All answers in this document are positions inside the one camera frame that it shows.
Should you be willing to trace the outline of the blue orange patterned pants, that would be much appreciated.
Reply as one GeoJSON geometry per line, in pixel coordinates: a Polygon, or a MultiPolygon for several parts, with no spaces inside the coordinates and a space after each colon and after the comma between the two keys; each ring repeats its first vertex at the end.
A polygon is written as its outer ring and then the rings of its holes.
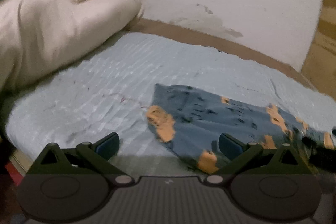
{"type": "Polygon", "coordinates": [[[174,155],[205,173],[231,161],[229,147],[219,148],[224,133],[270,149],[289,143],[312,172],[324,172],[309,163],[310,152],[302,143],[313,127],[274,104],[260,107],[190,86],[156,84],[146,117],[150,130],[174,155]]]}

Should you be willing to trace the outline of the light blue ribbed bedspread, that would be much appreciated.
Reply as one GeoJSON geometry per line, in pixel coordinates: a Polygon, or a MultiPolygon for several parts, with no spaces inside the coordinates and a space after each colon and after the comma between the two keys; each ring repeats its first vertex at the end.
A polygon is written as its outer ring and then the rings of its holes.
{"type": "Polygon", "coordinates": [[[163,148],[145,112],[155,84],[182,84],[265,106],[273,103],[317,130],[335,125],[335,101],[283,73],[211,47],[157,35],[110,38],[84,60],[2,105],[5,135],[34,160],[47,143],[72,148],[116,132],[121,149],[112,164],[129,174],[189,175],[163,148]]]}

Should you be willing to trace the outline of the cream rolled duvet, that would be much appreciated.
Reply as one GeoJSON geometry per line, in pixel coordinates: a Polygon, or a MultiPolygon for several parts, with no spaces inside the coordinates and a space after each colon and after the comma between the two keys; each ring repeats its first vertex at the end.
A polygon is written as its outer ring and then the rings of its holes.
{"type": "Polygon", "coordinates": [[[21,89],[75,62],[142,15],[142,0],[2,1],[1,90],[21,89]]]}

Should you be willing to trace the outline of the brown mattress sheet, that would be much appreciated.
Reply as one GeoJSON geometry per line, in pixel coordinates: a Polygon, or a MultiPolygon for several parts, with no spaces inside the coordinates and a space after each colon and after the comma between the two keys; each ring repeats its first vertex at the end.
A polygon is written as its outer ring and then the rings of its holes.
{"type": "Polygon", "coordinates": [[[253,60],[269,68],[276,69],[298,83],[301,83],[303,86],[312,90],[316,89],[301,73],[297,72],[290,65],[284,64],[265,54],[226,39],[188,28],[143,18],[137,23],[128,26],[126,29],[130,32],[141,32],[144,34],[163,36],[181,43],[213,47],[221,52],[236,55],[243,60],[253,60]]]}

